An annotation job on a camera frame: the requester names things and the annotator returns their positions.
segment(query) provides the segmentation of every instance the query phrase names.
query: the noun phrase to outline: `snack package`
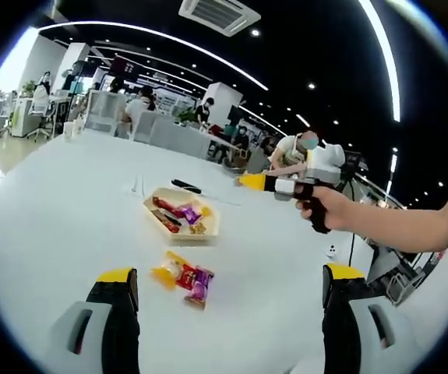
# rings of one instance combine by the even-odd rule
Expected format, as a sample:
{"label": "snack package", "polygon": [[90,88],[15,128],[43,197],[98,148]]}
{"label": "snack package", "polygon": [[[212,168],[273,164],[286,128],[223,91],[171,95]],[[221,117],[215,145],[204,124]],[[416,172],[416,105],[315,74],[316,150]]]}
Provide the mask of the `snack package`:
{"label": "snack package", "polygon": [[204,309],[206,305],[206,296],[208,295],[208,285],[214,276],[215,274],[211,271],[197,266],[194,285],[189,294],[184,297],[184,300]]}
{"label": "snack package", "polygon": [[189,231],[191,234],[203,235],[206,232],[206,227],[202,222],[198,222],[193,226],[189,226]]}
{"label": "snack package", "polygon": [[151,269],[151,276],[168,290],[175,286],[191,290],[196,279],[196,269],[182,257],[169,251],[167,259],[158,268]]}
{"label": "snack package", "polygon": [[170,203],[164,201],[163,199],[160,199],[159,197],[153,196],[153,204],[154,204],[154,206],[157,206],[158,208],[167,210],[168,212],[172,213],[177,218],[185,217],[183,212],[181,212],[178,208],[175,208]]}
{"label": "snack package", "polygon": [[184,217],[187,220],[187,223],[190,224],[191,226],[196,224],[203,216],[202,214],[198,214],[189,204],[181,205],[177,209],[183,212]]}
{"label": "snack package", "polygon": [[177,234],[180,231],[179,226],[171,222],[160,210],[151,210],[151,213],[173,234]]}

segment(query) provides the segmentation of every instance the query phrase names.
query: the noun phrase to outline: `finger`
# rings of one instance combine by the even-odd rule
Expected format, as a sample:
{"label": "finger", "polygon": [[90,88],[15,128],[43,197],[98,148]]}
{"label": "finger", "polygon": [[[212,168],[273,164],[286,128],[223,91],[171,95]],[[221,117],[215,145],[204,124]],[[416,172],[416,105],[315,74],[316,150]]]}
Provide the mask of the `finger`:
{"label": "finger", "polygon": [[312,216],[312,210],[311,209],[302,210],[302,218],[303,219],[309,220],[311,216]]}
{"label": "finger", "polygon": [[310,200],[299,200],[295,204],[296,209],[306,210],[310,208]]}

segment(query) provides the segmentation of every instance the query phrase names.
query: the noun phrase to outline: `ceiling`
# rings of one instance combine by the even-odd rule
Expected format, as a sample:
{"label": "ceiling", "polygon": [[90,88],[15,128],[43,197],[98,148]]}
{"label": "ceiling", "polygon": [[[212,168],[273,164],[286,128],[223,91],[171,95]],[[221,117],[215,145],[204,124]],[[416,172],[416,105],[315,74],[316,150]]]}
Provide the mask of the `ceiling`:
{"label": "ceiling", "polygon": [[[393,120],[390,83],[381,47],[358,0],[242,0],[262,16],[252,26],[260,31],[260,36],[253,37],[248,28],[230,38],[180,17],[181,2],[63,0],[58,10],[70,21],[126,23],[188,41],[228,60],[267,86],[268,91],[200,51],[147,32],[87,25],[47,30],[43,35],[65,42],[72,37],[73,41],[99,47],[106,57],[112,58],[117,52],[201,86],[210,81],[194,72],[215,82],[235,84],[244,94],[245,106],[263,114],[268,122],[280,125],[282,131],[288,134],[304,131],[305,125],[296,116],[299,114],[328,143],[340,143],[346,149],[362,152],[369,166],[367,177],[383,189],[390,176],[392,149],[396,147],[398,162],[391,194],[404,205],[412,203],[412,207],[419,208],[440,207],[446,201],[448,67],[393,8],[385,2],[372,2],[397,68],[400,122]],[[433,0],[428,2],[426,9],[431,9],[432,16],[442,25],[447,24],[443,10],[436,8]],[[42,16],[35,25],[53,22]],[[179,79],[173,81],[188,90],[195,88]],[[315,84],[314,90],[308,88],[310,83]]]}

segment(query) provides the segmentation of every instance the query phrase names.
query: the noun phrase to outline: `person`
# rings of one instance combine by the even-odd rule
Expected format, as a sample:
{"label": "person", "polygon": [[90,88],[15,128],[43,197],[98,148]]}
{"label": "person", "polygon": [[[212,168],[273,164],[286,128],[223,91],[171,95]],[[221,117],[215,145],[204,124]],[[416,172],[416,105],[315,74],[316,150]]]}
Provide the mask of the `person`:
{"label": "person", "polygon": [[143,111],[154,111],[153,87],[143,86],[140,89],[140,96],[130,101],[122,115],[122,123],[117,128],[115,136],[128,137],[128,132],[132,132],[133,124],[138,123]]}
{"label": "person", "polygon": [[[447,250],[425,281],[398,307],[411,321],[423,354],[430,351],[448,329],[448,200],[439,210],[389,210],[352,202],[324,187],[314,187],[313,196],[326,207],[324,224],[330,229],[350,231],[401,252]],[[309,201],[299,201],[296,207],[303,218],[312,216]]]}
{"label": "person", "polygon": [[212,97],[208,97],[203,105],[196,108],[196,119],[198,123],[206,128],[208,117],[210,117],[210,108],[215,104],[215,100]]}
{"label": "person", "polygon": [[275,151],[270,157],[271,170],[285,168],[300,164],[307,160],[307,142],[319,142],[317,135],[307,131],[298,135],[285,136],[276,145]]}
{"label": "person", "polygon": [[272,153],[274,151],[274,147],[273,147],[273,139],[271,136],[266,136],[261,144],[260,144],[260,148],[263,149],[263,154],[265,154],[267,157],[272,156]]}
{"label": "person", "polygon": [[123,88],[124,79],[120,76],[116,76],[109,85],[109,92],[117,94],[121,88]]}
{"label": "person", "polygon": [[35,89],[37,89],[38,86],[43,86],[48,96],[51,94],[51,72],[44,73],[40,78],[40,82],[35,86]]}
{"label": "person", "polygon": [[240,150],[248,150],[249,137],[246,135],[248,129],[245,126],[239,126],[238,134],[234,138],[233,144]]}

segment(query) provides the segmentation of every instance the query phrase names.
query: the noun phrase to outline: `white pillar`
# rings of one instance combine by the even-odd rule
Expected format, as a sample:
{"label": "white pillar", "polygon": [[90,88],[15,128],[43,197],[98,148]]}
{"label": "white pillar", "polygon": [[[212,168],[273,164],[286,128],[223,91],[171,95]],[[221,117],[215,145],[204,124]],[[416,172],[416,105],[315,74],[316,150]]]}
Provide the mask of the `white pillar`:
{"label": "white pillar", "polygon": [[51,82],[55,81],[55,77],[58,74],[59,64],[64,58],[66,53],[66,47],[38,35],[33,47],[31,48],[30,55],[26,60],[26,65],[21,75],[21,80],[17,88],[17,92],[21,90],[23,84],[33,80],[38,83],[38,80],[44,75],[45,72],[51,72]]}
{"label": "white pillar", "polygon": [[79,60],[85,60],[89,54],[90,46],[85,43],[71,43],[65,56],[62,58],[61,65],[59,65],[58,74],[55,77],[54,84],[52,85],[51,92],[60,90],[62,85],[65,84],[65,78],[62,77],[62,73],[68,69],[71,69],[74,62]]}
{"label": "white pillar", "polygon": [[206,90],[203,103],[209,97],[212,97],[215,100],[215,105],[210,109],[208,123],[224,127],[229,123],[227,117],[229,116],[232,105],[235,107],[239,106],[242,99],[242,93],[223,83],[212,83]]}

